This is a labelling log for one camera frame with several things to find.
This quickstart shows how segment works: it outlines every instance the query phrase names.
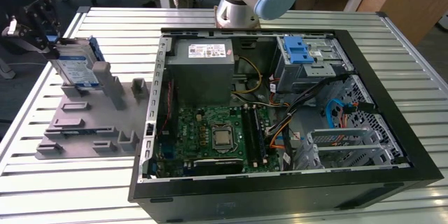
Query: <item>yellow wire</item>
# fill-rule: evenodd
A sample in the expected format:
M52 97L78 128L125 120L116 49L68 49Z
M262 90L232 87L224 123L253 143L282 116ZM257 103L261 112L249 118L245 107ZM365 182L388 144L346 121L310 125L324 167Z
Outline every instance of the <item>yellow wire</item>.
M254 68L257 74L258 74L258 84L256 85L254 88L249 89L249 90L240 90L240 91L232 91L232 94L246 94L246 93L250 93L253 91L256 91L261 85L261 73L260 73L260 70L257 69L257 67L254 66L254 64L252 63L252 61L249 61L245 57L240 56L240 58L245 59L246 60L246 63L250 64L250 66Z

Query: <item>blue cable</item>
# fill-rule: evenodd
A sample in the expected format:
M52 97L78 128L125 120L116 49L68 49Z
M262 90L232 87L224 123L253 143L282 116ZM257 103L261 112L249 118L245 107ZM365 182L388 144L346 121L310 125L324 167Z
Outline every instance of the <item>blue cable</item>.
M338 99L330 99L329 102L326 103L326 106L325 106L325 116L326 116L328 126L330 128L334 128L333 121L330 119L330 103L332 102L337 103L341 107L344 107L345 104Z

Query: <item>gray 3d-printed holder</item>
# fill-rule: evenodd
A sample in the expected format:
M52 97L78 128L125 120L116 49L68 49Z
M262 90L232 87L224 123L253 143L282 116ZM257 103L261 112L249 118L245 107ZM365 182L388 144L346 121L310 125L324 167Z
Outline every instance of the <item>gray 3d-printed holder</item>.
M117 157L134 154L142 139L149 93L144 79L120 83L109 63L96 62L101 90L65 96L37 146L37 159Z

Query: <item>sticker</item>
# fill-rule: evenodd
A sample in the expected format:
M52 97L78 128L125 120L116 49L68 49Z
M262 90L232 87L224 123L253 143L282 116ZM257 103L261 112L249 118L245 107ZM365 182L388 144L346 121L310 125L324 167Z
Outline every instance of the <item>sticker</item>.
M188 58L225 57L224 44L193 44L188 47Z
M282 154L282 160L289 164L290 163L290 157L286 153Z
M86 67L88 61L84 56L60 56L58 65L70 82L78 87L96 87L98 81L92 69Z
M310 56L322 56L322 53L320 51L309 51Z
M276 86L276 84L269 84L269 89L270 89L270 92L272 93L274 93L274 91L277 90L277 88L276 88L277 86Z
M216 204L216 214L225 215L229 212L233 212L236 208L234 202L222 202Z
M300 132L293 132L293 139L301 140Z

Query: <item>floor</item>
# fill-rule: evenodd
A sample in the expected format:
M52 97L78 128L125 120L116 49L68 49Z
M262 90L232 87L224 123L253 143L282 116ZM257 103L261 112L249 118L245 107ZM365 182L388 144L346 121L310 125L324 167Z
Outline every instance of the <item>floor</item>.
M96 0L100 7L152 7L158 0ZM201 0L202 8L212 8L218 0ZM90 6L90 0L60 1L57 12L64 31L72 21L78 6ZM429 61L440 76L448 81L448 32L434 27L420 44L417 50ZM46 60L33 52L12 55L0 47L0 57L16 72L12 80L0 77L0 121L13 120L21 104L28 96ZM5 135L9 124L0 122L0 139Z

